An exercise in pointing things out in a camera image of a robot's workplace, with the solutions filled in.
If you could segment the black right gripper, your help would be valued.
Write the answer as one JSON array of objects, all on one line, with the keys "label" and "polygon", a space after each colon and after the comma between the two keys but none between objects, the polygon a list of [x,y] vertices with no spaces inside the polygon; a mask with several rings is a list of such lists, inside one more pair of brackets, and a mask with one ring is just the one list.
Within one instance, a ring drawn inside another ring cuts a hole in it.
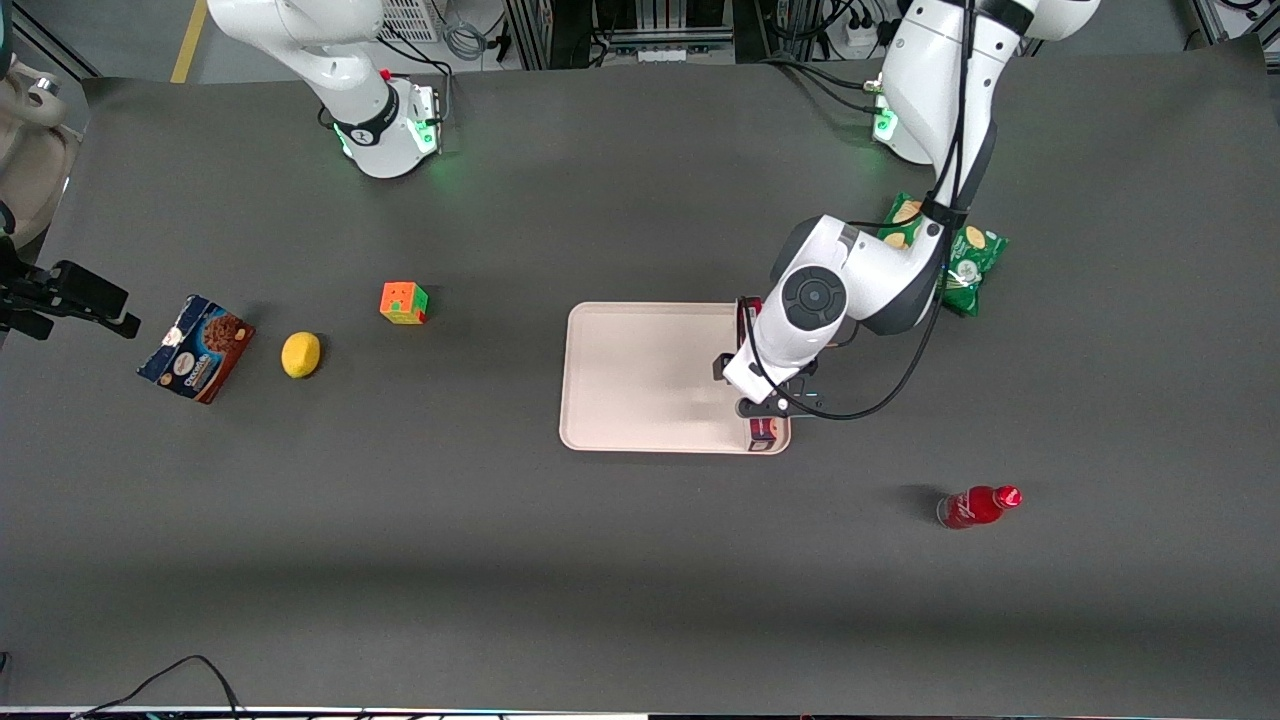
[{"label": "black right gripper", "polygon": [[27,263],[3,263],[1,327],[45,341],[55,311],[101,325],[133,340],[141,320],[127,311],[128,292],[101,275],[64,260],[45,270]]}]

